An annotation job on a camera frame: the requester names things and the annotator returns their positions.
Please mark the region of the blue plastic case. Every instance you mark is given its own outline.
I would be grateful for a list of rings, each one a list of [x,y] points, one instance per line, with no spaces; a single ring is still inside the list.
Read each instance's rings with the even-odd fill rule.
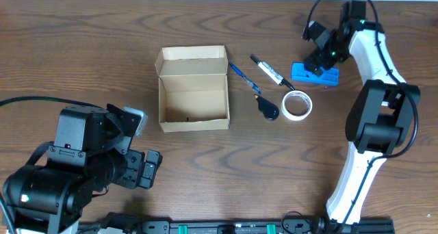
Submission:
[[[338,86],[339,84],[339,70],[331,68],[323,70],[320,76],[305,69],[303,63],[293,63],[291,68],[291,79],[294,81],[303,81],[307,83],[316,83],[326,86]]]

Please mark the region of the white masking tape roll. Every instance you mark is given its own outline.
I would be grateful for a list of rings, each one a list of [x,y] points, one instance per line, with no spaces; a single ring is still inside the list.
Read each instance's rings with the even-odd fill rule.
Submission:
[[[281,101],[281,111],[289,120],[301,121],[311,113],[313,101],[310,96],[301,90],[288,92]]]

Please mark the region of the black and white marker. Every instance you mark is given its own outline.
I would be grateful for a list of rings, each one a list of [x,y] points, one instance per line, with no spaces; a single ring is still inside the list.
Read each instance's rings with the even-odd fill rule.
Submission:
[[[277,85],[279,86],[286,86],[290,90],[295,90],[295,87],[282,75],[277,73],[273,67],[271,67],[268,63],[265,61],[260,60],[256,55],[251,54],[250,59],[256,63],[256,65],[262,69],[262,71],[269,76]]]

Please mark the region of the cardboard box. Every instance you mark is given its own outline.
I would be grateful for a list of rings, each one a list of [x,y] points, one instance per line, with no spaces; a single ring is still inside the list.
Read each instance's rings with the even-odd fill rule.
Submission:
[[[163,132],[229,128],[228,65],[223,45],[161,49],[155,69]]]

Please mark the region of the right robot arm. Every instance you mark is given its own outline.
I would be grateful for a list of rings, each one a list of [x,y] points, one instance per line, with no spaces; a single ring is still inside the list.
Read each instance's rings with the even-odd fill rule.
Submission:
[[[352,0],[341,8],[338,29],[329,31],[309,21],[303,38],[314,41],[315,50],[305,58],[305,69],[317,76],[352,58],[363,87],[348,114],[345,134],[347,160],[339,183],[326,203],[328,220],[354,225],[380,167],[396,154],[407,133],[418,130],[420,89],[400,76],[385,44],[385,32],[377,21],[366,18],[367,2]]]

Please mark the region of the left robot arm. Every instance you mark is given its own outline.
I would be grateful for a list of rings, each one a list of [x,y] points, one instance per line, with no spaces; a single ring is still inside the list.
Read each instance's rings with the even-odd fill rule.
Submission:
[[[150,189],[162,156],[130,148],[146,120],[144,112],[130,107],[65,107],[54,141],[41,144],[4,183],[14,229],[61,233],[110,184]]]

